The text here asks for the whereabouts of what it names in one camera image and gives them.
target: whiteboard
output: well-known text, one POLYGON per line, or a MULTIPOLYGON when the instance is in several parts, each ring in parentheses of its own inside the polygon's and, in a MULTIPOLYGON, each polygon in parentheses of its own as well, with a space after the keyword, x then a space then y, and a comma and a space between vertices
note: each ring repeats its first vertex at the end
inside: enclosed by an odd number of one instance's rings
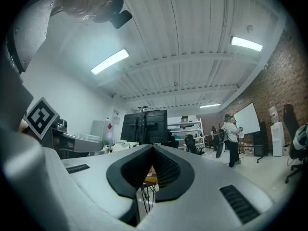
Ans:
POLYGON ((242 126, 244 130, 240 133, 240 138, 244 137, 244 134, 254 133, 260 131, 260 125, 254 104, 251 103, 241 111, 234 114, 237 128, 242 126))

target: office chair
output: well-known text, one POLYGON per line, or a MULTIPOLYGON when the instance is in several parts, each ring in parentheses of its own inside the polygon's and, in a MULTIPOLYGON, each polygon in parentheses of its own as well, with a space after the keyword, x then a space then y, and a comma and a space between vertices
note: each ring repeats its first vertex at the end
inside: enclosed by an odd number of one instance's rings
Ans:
POLYGON ((304 166, 306 165, 307 150, 300 150, 298 148, 295 148, 295 145, 294 145, 295 135, 300 127, 298 125, 296 116, 294 114, 294 108, 291 104, 286 104, 283 107, 283 122, 285 126, 287 127, 288 132, 291 136, 291 145, 290 145, 290 151, 289 151, 290 158, 292 159, 298 158, 300 161, 302 161, 301 164, 291 166, 291 171, 293 171, 294 168, 296 168, 297 170, 292 172, 286 177, 285 183, 287 184, 289 182, 289 178, 292 177, 293 175, 296 175, 298 172, 301 172, 304 166))
POLYGON ((175 140, 175 137, 172 136, 171 132, 168 132, 168 142, 167 143, 161 143, 164 146, 169 146, 172 148, 179 148, 179 142, 175 140))
POLYGON ((190 151, 191 153, 194 153, 194 154, 197 154, 197 155, 202 155, 202 154, 205 153, 205 152, 202 151, 202 149, 201 149, 201 151, 197 150, 195 140, 194 140, 194 138, 191 134, 188 134, 186 136, 186 138, 184 139, 184 141, 187 145, 188 151, 190 151))

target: fluorescent light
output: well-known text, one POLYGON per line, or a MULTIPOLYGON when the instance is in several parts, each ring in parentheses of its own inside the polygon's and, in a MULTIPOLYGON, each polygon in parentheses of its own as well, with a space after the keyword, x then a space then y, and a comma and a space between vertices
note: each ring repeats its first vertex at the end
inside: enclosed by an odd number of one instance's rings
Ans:
POLYGON ((98 64, 95 68, 91 70, 93 74, 98 74, 99 72, 103 71, 107 67, 111 66, 112 64, 115 64, 124 58, 127 58, 129 56, 128 52, 125 49, 120 50, 116 54, 108 57, 106 60, 102 61, 100 64, 98 64))
POLYGON ((200 106, 200 109, 202 109, 202 108, 207 108, 207 107, 218 106, 218 105, 220 105, 220 104, 219 104, 219 103, 217 103, 217 104, 203 105, 203 106, 200 106))
POLYGON ((232 45, 237 45, 237 46, 243 46, 246 48, 250 48, 256 51, 261 51, 262 50, 262 45, 259 45, 257 43, 251 42, 249 40, 245 40, 243 38, 238 38, 238 37, 231 37, 231 44, 232 45))

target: black monitor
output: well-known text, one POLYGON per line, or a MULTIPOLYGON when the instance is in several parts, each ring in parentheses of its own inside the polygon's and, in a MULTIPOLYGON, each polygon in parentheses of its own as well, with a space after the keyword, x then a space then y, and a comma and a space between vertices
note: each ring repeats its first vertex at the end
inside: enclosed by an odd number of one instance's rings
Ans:
POLYGON ((145 113, 145 143, 167 143, 167 110, 155 110, 145 113))
POLYGON ((129 142, 139 142, 138 121, 140 114, 130 114, 124 116, 121 139, 129 142))
POLYGON ((122 140, 150 144, 167 143, 167 138, 167 110, 146 111, 142 112, 142 114, 124 116, 122 140), (143 116, 145 125, 142 122, 141 116, 143 116))

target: water cooler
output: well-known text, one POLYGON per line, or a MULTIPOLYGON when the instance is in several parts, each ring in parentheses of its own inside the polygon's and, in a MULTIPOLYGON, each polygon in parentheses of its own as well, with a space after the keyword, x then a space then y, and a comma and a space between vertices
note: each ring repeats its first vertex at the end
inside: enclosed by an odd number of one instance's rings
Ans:
POLYGON ((270 127, 270 130, 273 139, 273 156, 282 156, 282 148, 284 147, 282 122, 276 122, 270 127))
POLYGON ((269 108, 269 115, 274 125, 270 127, 273 140, 273 156, 282 156, 284 147, 284 133, 282 122, 279 122, 278 112, 275 106, 269 108))

